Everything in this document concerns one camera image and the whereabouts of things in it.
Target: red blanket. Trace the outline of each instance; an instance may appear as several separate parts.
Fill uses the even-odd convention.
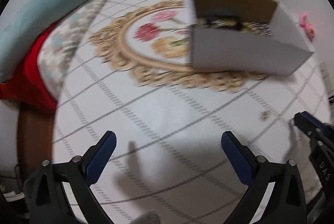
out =
[[[29,52],[16,67],[13,77],[4,84],[0,84],[0,99],[15,99],[34,105],[48,113],[55,112],[57,101],[43,84],[38,71],[37,58],[44,41],[57,23],[51,24],[39,35]]]

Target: white tablecloth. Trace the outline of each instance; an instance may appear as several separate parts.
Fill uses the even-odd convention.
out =
[[[314,190],[308,143],[291,131],[296,112],[330,121],[318,62],[292,76],[248,80],[236,93],[180,86],[138,86],[128,71],[96,56],[89,36],[115,18],[164,0],[109,0],[93,21],[68,71],[58,104],[53,161],[83,155],[107,131],[117,147],[91,190],[116,224],[148,210],[163,223],[221,224],[245,187],[226,160],[221,134],[232,131],[255,155],[296,160],[304,190]],[[264,111],[270,117],[264,121]],[[73,211],[82,219],[74,197]]]

